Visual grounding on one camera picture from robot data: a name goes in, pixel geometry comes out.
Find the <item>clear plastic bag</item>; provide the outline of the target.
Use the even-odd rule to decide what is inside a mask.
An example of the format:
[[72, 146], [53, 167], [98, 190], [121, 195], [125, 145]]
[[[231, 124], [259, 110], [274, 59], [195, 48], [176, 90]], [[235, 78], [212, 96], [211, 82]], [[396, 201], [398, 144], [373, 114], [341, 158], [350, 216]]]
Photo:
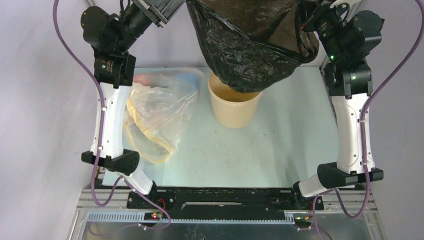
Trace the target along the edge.
[[196, 68], [134, 75], [123, 134], [141, 158], [160, 164], [178, 150], [206, 79], [207, 74]]

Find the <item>black trash bag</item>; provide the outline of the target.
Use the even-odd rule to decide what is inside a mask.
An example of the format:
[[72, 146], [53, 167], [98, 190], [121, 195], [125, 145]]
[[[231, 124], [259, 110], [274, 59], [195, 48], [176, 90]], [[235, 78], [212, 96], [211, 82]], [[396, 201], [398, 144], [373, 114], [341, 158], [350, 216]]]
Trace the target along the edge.
[[294, 0], [188, 0], [206, 64], [231, 89], [261, 92], [312, 62], [320, 43], [299, 29]]

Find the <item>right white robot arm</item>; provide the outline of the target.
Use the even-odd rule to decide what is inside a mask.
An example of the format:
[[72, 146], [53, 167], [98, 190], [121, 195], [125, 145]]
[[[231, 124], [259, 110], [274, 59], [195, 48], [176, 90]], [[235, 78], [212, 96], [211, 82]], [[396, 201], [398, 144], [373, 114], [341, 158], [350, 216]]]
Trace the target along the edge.
[[327, 190], [384, 178], [367, 148], [369, 110], [365, 106], [373, 93], [366, 57], [382, 41], [384, 20], [370, 10], [347, 19], [354, 4], [353, 0], [297, 1], [299, 30], [317, 33], [329, 59], [321, 72], [338, 134], [337, 160], [320, 164], [315, 175], [293, 185], [290, 201], [297, 209], [304, 209], [311, 197]]

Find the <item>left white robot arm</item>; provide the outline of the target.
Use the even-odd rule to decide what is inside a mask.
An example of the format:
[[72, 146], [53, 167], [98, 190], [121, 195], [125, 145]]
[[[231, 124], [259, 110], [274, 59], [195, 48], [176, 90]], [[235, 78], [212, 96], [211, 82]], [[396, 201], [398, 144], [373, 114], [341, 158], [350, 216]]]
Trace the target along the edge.
[[181, 0], [132, 0], [114, 14], [88, 7], [80, 19], [83, 39], [93, 48], [98, 90], [93, 143], [81, 160], [122, 176], [134, 192], [140, 192], [138, 201], [145, 208], [158, 202], [158, 194], [151, 190], [154, 182], [139, 167], [140, 155], [123, 146], [124, 113], [136, 64], [129, 49], [149, 26], [165, 26], [182, 5]]

